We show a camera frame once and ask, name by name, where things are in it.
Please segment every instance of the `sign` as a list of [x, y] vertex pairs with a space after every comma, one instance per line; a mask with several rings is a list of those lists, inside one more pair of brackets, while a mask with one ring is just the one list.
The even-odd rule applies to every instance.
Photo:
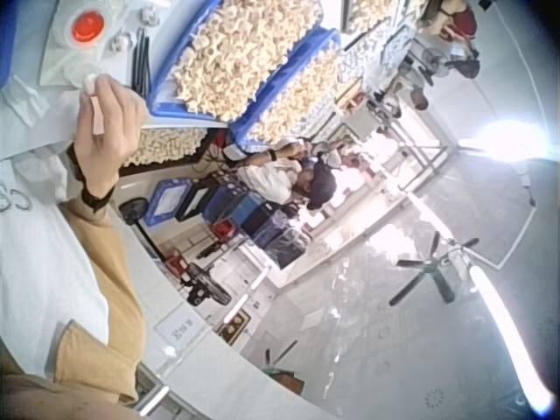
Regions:
[[191, 306], [180, 304], [156, 325], [156, 331], [179, 353], [205, 327], [208, 328], [207, 323]]

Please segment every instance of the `chopsticks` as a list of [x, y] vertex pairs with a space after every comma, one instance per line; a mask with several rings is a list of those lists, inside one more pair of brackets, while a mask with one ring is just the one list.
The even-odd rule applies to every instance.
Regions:
[[150, 73], [150, 38], [145, 28], [138, 29], [138, 42], [132, 55], [131, 88], [144, 99], [148, 98], [151, 89]]

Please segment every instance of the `red lid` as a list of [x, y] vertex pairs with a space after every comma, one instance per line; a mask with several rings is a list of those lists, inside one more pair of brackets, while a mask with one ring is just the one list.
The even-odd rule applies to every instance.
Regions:
[[105, 27], [103, 16], [95, 11], [84, 11], [72, 25], [72, 36], [78, 42], [91, 42], [101, 35]]

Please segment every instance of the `standing fan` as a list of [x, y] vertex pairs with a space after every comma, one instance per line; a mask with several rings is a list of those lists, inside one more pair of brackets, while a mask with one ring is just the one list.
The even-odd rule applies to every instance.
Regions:
[[[406, 286], [404, 286], [401, 291], [399, 291], [391, 300], [388, 301], [389, 306], [395, 306], [396, 304], [401, 302], [415, 287], [420, 284], [424, 276], [427, 274], [431, 275], [431, 278], [433, 278], [439, 294], [447, 304], [450, 304], [455, 300], [455, 293], [453, 293], [453, 290], [451, 289], [451, 287], [449, 287], [449, 284], [445, 280], [445, 277], [439, 270], [440, 266], [449, 263], [449, 254], [451, 252], [450, 251], [439, 258], [436, 257], [440, 238], [441, 234], [436, 231], [436, 233], [434, 234], [434, 239], [431, 242], [430, 260], [399, 260], [396, 262], [397, 267], [420, 269], [421, 271], [416, 274], [416, 276]], [[471, 248], [479, 243], [479, 241], [479, 238], [472, 238], [456, 249]]]
[[422, 62], [424, 67], [420, 66], [418, 71], [426, 79], [430, 86], [434, 86], [432, 76], [446, 77], [451, 69], [445, 65], [449, 59], [444, 52], [437, 48], [426, 48], [422, 51]]
[[[119, 211], [122, 218], [127, 225], [134, 225], [140, 231], [144, 239], [148, 242], [150, 247], [154, 250], [162, 263], [165, 263], [166, 258], [159, 250], [158, 246], [153, 242], [150, 236], [146, 233], [139, 221], [144, 217], [148, 211], [150, 203], [144, 197], [130, 199], [126, 203], [119, 206]], [[216, 283], [210, 273], [202, 269], [193, 262], [189, 262], [186, 267], [186, 274], [189, 280], [181, 279], [184, 286], [192, 287], [189, 291], [189, 296], [186, 301], [192, 306], [200, 305], [205, 299], [212, 298], [220, 305], [228, 305], [231, 302], [231, 295], [218, 283]]]
[[140, 234], [142, 234], [143, 238], [156, 253], [156, 256], [164, 263], [165, 256], [139, 223], [148, 211], [149, 206], [150, 202], [147, 199], [144, 197], [136, 197], [135, 199], [129, 199], [127, 202], [122, 203], [119, 206], [119, 212], [121, 212], [122, 218], [127, 225], [136, 226]]

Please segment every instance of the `hand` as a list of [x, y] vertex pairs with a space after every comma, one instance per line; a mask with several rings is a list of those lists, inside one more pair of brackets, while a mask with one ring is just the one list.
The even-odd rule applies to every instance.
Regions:
[[148, 111], [140, 96], [106, 74], [95, 81], [95, 95], [103, 115], [104, 134], [94, 135], [93, 103], [89, 96], [80, 94], [74, 150], [87, 190], [101, 199], [115, 186], [119, 169], [137, 150]]
[[289, 143], [280, 149], [276, 155], [279, 158], [305, 158], [309, 155], [309, 146], [303, 142]]

